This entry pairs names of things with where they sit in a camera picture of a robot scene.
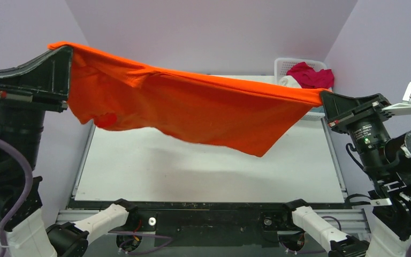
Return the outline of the orange t shirt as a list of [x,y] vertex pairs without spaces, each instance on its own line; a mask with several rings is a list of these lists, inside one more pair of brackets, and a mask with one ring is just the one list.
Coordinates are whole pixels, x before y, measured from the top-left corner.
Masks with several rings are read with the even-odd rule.
[[310,109],[320,89],[170,70],[71,42],[67,104],[79,122],[107,131],[155,128],[179,140],[262,157]]

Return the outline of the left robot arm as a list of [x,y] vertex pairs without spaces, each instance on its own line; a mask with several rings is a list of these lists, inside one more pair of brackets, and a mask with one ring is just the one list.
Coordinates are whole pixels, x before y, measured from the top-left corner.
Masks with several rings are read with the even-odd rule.
[[0,246],[11,256],[83,256],[114,228],[138,224],[136,206],[119,199],[77,222],[46,228],[33,176],[45,113],[66,110],[73,49],[63,46],[0,70]]

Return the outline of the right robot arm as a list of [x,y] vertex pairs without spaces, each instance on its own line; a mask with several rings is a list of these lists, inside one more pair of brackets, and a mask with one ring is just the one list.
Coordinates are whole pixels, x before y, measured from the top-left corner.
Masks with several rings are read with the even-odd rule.
[[329,128],[347,134],[346,150],[369,177],[376,226],[370,241],[359,240],[320,217],[304,200],[285,205],[282,225],[309,234],[328,256],[411,256],[411,130],[392,138],[384,122],[407,103],[390,104],[381,94],[348,97],[320,94]]

